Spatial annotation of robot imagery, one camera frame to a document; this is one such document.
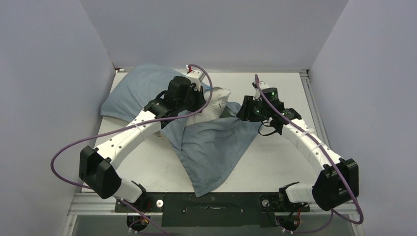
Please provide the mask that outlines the cream white pillow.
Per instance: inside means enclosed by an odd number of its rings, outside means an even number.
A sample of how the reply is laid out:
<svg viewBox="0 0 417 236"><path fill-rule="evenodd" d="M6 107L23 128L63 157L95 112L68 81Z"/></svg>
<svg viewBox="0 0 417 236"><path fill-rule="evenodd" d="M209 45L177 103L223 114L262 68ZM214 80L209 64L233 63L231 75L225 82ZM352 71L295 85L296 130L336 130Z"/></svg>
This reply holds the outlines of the cream white pillow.
<svg viewBox="0 0 417 236"><path fill-rule="evenodd" d="M174 120L167 127L157 132L156 136L173 142L182 138L185 127L219 119L226 108L230 94L231 91L229 89L214 87L211 100L201 113L188 118Z"/></svg>

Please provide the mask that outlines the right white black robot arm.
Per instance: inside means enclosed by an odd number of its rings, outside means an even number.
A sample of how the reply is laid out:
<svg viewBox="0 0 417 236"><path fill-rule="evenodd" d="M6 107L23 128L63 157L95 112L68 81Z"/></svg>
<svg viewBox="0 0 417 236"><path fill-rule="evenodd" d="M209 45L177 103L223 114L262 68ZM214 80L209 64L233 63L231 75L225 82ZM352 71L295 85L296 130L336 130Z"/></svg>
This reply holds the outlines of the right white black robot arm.
<svg viewBox="0 0 417 236"><path fill-rule="evenodd" d="M314 203L328 211L359 194L359 168L353 159L344 159L325 145L293 108L278 98L277 88L257 90L246 95L237 117L243 121L269 123L274 132L289 140L312 166L314 184L294 182L279 189L278 204L291 210Z"/></svg>

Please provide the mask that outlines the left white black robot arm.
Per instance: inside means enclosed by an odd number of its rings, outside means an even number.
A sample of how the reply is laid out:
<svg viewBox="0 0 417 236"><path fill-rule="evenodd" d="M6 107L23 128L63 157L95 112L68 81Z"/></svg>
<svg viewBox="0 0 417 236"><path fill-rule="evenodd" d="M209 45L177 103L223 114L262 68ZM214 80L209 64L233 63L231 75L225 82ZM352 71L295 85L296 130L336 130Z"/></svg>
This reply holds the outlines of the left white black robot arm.
<svg viewBox="0 0 417 236"><path fill-rule="evenodd" d="M116 170L124 159L149 136L157 133L183 111L201 111L206 103L201 78L175 76L157 97L133 119L133 127L113 136L95 148L80 152L79 177L101 198L127 201L133 211L146 207L145 189L121 178Z"/></svg>

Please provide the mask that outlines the patchwork and blue pillowcase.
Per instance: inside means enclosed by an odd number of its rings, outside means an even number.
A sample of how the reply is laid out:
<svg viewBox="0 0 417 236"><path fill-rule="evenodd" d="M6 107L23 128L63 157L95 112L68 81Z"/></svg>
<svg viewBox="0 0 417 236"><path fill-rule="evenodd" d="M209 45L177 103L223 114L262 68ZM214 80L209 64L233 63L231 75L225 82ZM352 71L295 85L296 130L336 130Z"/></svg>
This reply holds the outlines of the patchwork and blue pillowcase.
<svg viewBox="0 0 417 236"><path fill-rule="evenodd" d="M135 67L109 94L101 115L132 121L178 75L171 68L151 63ZM203 85L204 97L209 101L212 89ZM197 197L225 182L257 136L259 124L239 120L239 109L239 103L228 100L219 119L187 126L180 140L169 141Z"/></svg>

